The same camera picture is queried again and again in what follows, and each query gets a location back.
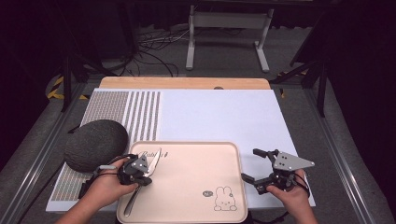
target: gray floor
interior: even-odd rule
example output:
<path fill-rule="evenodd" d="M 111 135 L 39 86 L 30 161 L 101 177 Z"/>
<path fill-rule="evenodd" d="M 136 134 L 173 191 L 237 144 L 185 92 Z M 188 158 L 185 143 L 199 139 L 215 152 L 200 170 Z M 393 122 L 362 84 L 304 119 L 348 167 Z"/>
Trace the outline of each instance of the gray floor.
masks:
<path fill-rule="evenodd" d="M 271 29 L 264 45 L 264 52 L 270 65 L 270 73 L 264 74 L 259 66 L 258 58 L 252 43 L 255 36 L 260 36 L 255 31 L 243 31 L 239 35 L 227 35 L 225 31 L 209 30 L 203 31 L 196 37 L 196 51 L 194 69 L 184 69 L 187 55 L 188 42 L 185 39 L 171 44 L 162 50 L 151 50 L 149 53 L 156 55 L 166 63 L 173 63 L 178 67 L 181 77 L 260 77 L 273 79 L 279 72 L 289 71 L 289 63 L 301 43 L 309 33 L 309 29 Z M 147 55 L 143 55 L 145 62 L 157 63 Z M 130 63 L 127 67 L 133 74 L 148 76 L 168 76 L 168 72 L 162 65 Z M 99 76 L 92 76 L 84 93 L 90 94 L 94 87 L 100 82 Z M 386 198 L 381 193 L 378 185 L 368 172 L 361 160 L 359 151 L 356 149 L 350 133 L 345 124 L 341 110 L 331 85 L 328 86 L 324 121 L 332 131 L 333 143 L 344 156 L 350 172 L 359 187 L 362 200 L 369 214 L 376 223 L 394 223 Z M 284 97 L 280 96 L 277 86 L 276 97 L 279 101 L 283 116 L 290 130 L 291 138 L 299 155 L 316 163 L 315 168 L 309 170 L 309 181 L 312 193 L 315 195 L 317 206 L 315 214 L 320 223 L 361 223 L 359 213 L 356 213 L 354 203 L 351 202 L 342 174 L 337 169 L 333 160 L 331 147 L 328 139 L 323 133 L 316 117 L 316 110 L 312 109 L 307 90 L 289 85 L 285 87 Z M 26 205 L 20 210 L 16 209 L 15 218 L 18 220 L 26 210 L 27 204 L 35 200 L 33 206 L 25 215 L 22 223 L 53 223 L 59 214 L 46 213 L 45 208 L 50 193 L 53 189 L 56 176 L 52 178 L 43 192 L 36 198 L 40 189 L 45 186 L 52 173 L 63 160 L 62 144 L 67 140 L 67 131 L 79 125 L 88 100 L 77 100 L 72 107 L 64 127 L 59 132 L 57 141 L 50 148 L 48 159 L 43 163 L 43 168 L 38 169 L 39 175 L 33 179 L 33 188 L 28 190 L 28 195 L 22 203 Z M 52 135 L 57 120 L 61 115 L 63 102 L 51 99 L 46 110 L 37 120 L 35 126 L 25 137 L 14 156 L 0 174 L 0 214 L 5 214 L 8 206 L 15 203 L 14 197 L 19 192 L 19 186 L 27 172 L 35 164 L 36 155 L 40 153 L 43 146 L 47 146 L 48 136 Z M 269 221 L 283 214 L 283 209 L 253 211 L 253 216 L 261 221 Z M 99 213 L 92 218 L 92 223 L 114 223 L 115 214 Z M 287 217 L 284 223 L 293 223 Z"/>

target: person's right hand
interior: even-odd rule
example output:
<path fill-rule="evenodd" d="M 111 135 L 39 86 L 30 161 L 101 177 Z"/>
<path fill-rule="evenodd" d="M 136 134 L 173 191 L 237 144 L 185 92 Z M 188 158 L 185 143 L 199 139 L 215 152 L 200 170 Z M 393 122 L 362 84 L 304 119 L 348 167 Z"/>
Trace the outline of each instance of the person's right hand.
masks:
<path fill-rule="evenodd" d="M 297 170 L 295 173 L 304 178 L 303 170 Z M 296 181 L 305 186 L 300 177 L 296 176 Z M 311 205 L 309 205 L 308 194 L 300 186 L 294 186 L 289 191 L 281 190 L 275 186 L 268 186 L 266 189 L 285 205 L 288 212 L 295 218 L 296 223 L 318 223 Z"/>

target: printed grid pattern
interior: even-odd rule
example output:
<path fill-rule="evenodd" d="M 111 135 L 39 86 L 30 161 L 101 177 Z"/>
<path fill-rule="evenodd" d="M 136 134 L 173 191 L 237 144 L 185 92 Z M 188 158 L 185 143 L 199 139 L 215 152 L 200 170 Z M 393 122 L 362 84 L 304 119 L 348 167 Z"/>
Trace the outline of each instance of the printed grid pattern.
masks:
<path fill-rule="evenodd" d="M 93 92 L 81 125 L 98 119 L 112 119 L 127 130 L 129 146 L 136 141 L 157 139 L 161 93 L 159 91 Z M 91 178 L 64 164 L 51 201 L 76 201 L 81 183 Z"/>

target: person's left hand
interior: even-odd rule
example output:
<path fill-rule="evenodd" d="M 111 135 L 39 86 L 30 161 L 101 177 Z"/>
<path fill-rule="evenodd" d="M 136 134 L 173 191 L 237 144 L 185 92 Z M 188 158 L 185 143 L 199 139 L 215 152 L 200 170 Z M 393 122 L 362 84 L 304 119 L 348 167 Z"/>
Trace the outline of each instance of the person's left hand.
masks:
<path fill-rule="evenodd" d="M 137 184 L 122 185 L 117 178 L 118 169 L 128 161 L 127 158 L 113 162 L 111 165 L 117 167 L 114 170 L 104 170 L 93 181 L 87 193 L 82 197 L 98 206 L 98 209 L 114 203 L 120 196 L 130 193 L 137 188 Z"/>

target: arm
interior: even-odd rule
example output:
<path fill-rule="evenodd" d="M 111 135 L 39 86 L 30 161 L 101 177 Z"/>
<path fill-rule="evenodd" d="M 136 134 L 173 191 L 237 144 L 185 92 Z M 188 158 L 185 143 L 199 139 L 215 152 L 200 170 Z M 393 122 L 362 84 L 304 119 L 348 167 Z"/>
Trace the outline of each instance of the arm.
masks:
<path fill-rule="evenodd" d="M 298 170 L 296 174 L 304 178 L 304 171 Z M 304 185 L 304 181 L 297 177 L 297 181 Z M 290 191 L 283 191 L 275 186 L 268 186 L 267 191 L 276 196 L 285 205 L 297 224 L 317 224 L 314 212 L 309 205 L 308 195 L 299 186 L 294 186 Z"/>
<path fill-rule="evenodd" d="M 127 159 L 115 161 L 112 165 L 120 168 Z M 117 178 L 117 170 L 106 170 L 98 176 L 82 197 L 56 223 L 87 223 L 91 217 L 104 206 L 110 205 L 120 196 L 136 189 L 137 184 L 121 185 Z"/>

